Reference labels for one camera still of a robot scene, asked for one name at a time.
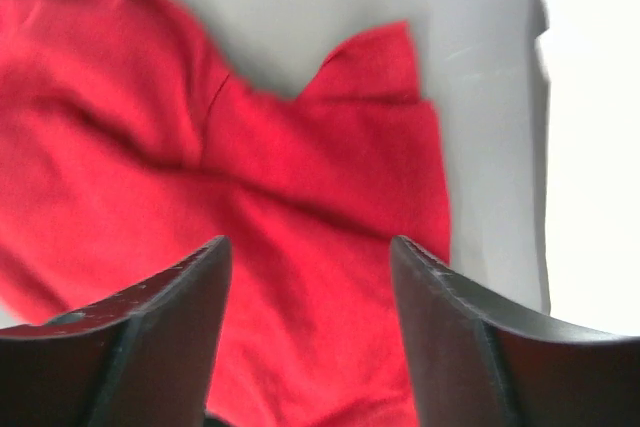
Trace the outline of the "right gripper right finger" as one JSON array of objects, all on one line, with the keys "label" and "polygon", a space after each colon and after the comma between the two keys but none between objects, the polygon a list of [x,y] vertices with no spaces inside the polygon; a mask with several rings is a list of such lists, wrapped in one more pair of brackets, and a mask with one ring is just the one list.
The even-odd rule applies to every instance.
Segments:
[{"label": "right gripper right finger", "polygon": [[636,426],[639,340],[539,313],[391,242],[422,426]]}]

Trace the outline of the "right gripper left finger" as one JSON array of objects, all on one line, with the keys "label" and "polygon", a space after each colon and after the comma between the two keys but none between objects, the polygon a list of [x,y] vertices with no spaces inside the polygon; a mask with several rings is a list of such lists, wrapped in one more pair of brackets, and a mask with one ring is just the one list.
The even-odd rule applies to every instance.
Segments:
[{"label": "right gripper left finger", "polygon": [[206,398],[231,272],[220,236],[109,298],[2,329],[2,425],[220,425]]}]

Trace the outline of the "dark red t shirt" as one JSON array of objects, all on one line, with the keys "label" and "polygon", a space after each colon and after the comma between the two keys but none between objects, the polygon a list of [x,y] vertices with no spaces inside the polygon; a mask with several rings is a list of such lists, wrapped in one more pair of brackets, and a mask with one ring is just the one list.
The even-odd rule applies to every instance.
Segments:
[{"label": "dark red t shirt", "polygon": [[449,255],[438,121],[406,23],[345,41],[287,100],[236,75],[172,0],[1,0],[1,295],[23,319],[226,235],[209,411],[414,426],[399,234]]}]

